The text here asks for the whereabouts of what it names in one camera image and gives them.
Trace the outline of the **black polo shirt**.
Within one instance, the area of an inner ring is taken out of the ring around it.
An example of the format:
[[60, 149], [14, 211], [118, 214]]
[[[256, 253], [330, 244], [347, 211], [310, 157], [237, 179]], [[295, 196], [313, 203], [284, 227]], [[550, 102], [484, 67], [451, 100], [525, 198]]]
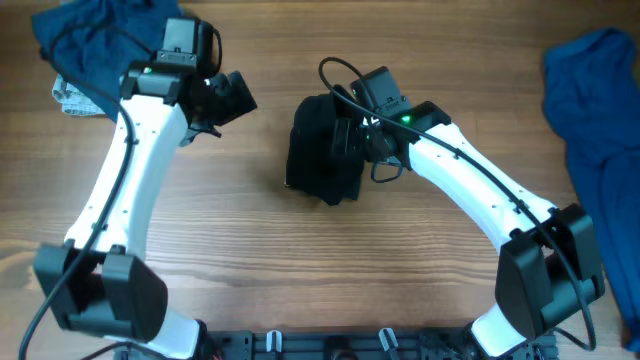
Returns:
[[335, 123], [351, 111], [331, 94], [305, 98], [294, 115], [285, 184], [330, 206], [359, 197], [364, 156], [333, 145]]

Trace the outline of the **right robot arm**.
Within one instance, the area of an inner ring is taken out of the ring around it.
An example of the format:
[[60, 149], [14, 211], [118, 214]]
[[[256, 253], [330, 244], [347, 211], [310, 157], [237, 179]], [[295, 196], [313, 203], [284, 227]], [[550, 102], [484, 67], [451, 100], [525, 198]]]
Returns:
[[502, 358], [548, 335], [595, 349], [590, 304], [604, 294], [591, 217], [520, 186], [476, 150], [435, 104], [413, 106], [386, 67], [330, 93], [352, 110], [347, 127], [374, 165], [428, 180], [483, 231], [498, 254], [495, 303], [464, 334], [470, 356]]

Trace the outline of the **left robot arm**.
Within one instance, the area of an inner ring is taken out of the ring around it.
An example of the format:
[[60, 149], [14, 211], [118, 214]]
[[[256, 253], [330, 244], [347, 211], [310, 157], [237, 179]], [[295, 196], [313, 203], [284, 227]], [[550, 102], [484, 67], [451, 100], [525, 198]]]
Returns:
[[221, 62], [216, 28], [171, 17], [162, 46], [122, 74], [116, 128], [92, 193], [63, 243], [34, 258], [41, 311], [61, 329], [157, 359], [221, 357], [202, 321], [169, 307], [166, 284], [145, 263], [153, 207], [176, 150], [256, 108], [241, 74], [222, 73]]

